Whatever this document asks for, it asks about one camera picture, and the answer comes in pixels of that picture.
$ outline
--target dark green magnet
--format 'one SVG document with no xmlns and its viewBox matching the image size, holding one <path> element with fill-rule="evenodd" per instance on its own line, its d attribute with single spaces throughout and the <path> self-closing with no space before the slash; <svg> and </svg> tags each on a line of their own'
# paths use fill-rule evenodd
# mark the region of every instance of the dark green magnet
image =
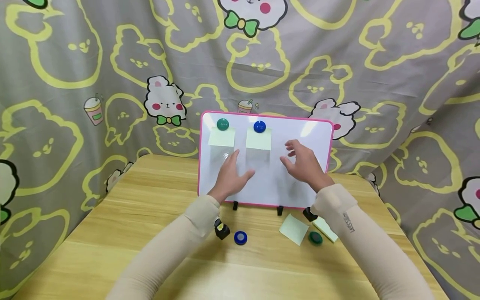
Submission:
<svg viewBox="0 0 480 300">
<path fill-rule="evenodd" d="M 221 118 L 220 120 L 218 120 L 216 122 L 216 126 L 218 127 L 218 129 L 220 129 L 221 131 L 224 131 L 224 130 L 227 130 L 228 129 L 228 121 L 227 119 L 225 118 Z"/>
<path fill-rule="evenodd" d="M 324 239 L 322 239 L 322 236 L 320 235 L 320 233 L 315 232 L 315 231 L 310 232 L 310 234 L 308 235 L 308 239 L 315 245 L 320 245 L 324 241 Z"/>
</svg>

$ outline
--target black binder clip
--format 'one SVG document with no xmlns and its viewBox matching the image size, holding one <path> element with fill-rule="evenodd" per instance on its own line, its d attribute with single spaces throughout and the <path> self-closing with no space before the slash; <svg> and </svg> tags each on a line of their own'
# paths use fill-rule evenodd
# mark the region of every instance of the black binder clip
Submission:
<svg viewBox="0 0 480 300">
<path fill-rule="evenodd" d="M 222 221 L 220 221 L 220 218 L 215 220 L 214 226 L 215 234 L 216 236 L 218 236 L 219 239 L 223 240 L 230 234 L 230 228 L 228 228 L 227 225 L 223 224 Z"/>
<path fill-rule="evenodd" d="M 307 218 L 309 222 L 313 222 L 318 218 L 317 215 L 314 215 L 312 213 L 312 211 L 310 210 L 310 206 L 303 210 L 303 215 L 305 216 L 305 218 Z"/>
</svg>

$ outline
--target sticky note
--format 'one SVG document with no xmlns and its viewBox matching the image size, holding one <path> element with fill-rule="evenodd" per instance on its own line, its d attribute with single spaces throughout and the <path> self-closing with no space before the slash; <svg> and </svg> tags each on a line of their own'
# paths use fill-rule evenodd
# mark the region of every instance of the sticky note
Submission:
<svg viewBox="0 0 480 300">
<path fill-rule="evenodd" d="M 210 137 L 208 144 L 210 146 L 224 146 L 233 147 L 235 143 L 235 129 L 228 128 L 227 130 L 220 130 L 217 127 L 212 127 L 210 130 Z"/>
<path fill-rule="evenodd" d="M 318 217 L 312 223 L 315 227 L 318 228 L 318 230 L 320 230 L 326 237 L 328 237 L 328 239 L 331 240 L 332 243 L 335 243 L 335 241 L 338 239 L 338 236 L 330 229 L 330 226 L 324 219 Z"/>
<path fill-rule="evenodd" d="M 308 225 L 296 219 L 291 214 L 289 214 L 285 218 L 285 221 L 283 221 L 283 224 L 280 227 L 280 233 L 299 246 L 301 244 L 301 241 L 303 240 L 303 237 L 305 237 L 305 233 L 307 233 L 307 230 Z"/>
<path fill-rule="evenodd" d="M 253 128 L 247 129 L 247 148 L 268 150 L 272 145 L 272 130 L 265 129 L 262 133 L 256 133 Z"/>
</svg>

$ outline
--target gray curtain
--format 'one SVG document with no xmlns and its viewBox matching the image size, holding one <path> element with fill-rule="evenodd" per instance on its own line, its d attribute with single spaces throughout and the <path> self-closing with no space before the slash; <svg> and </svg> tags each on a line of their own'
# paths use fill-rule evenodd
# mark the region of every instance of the gray curtain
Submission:
<svg viewBox="0 0 480 300">
<path fill-rule="evenodd" d="M 328 119 L 452 299 L 478 299 L 479 0 L 0 1 L 0 299 L 205 110 Z"/>
</svg>

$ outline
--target arm sleeve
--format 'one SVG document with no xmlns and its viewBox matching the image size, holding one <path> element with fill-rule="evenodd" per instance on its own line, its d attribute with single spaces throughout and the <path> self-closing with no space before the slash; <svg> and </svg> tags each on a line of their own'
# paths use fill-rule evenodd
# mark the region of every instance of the arm sleeve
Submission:
<svg viewBox="0 0 480 300">
<path fill-rule="evenodd" d="M 150 300 L 175 268 L 214 229 L 220 204 L 198 197 L 159 232 L 132 260 L 107 295 L 107 300 Z"/>
<path fill-rule="evenodd" d="M 312 212 L 338 235 L 381 300 L 434 299 L 409 257 L 342 185 L 321 189 Z"/>
</svg>

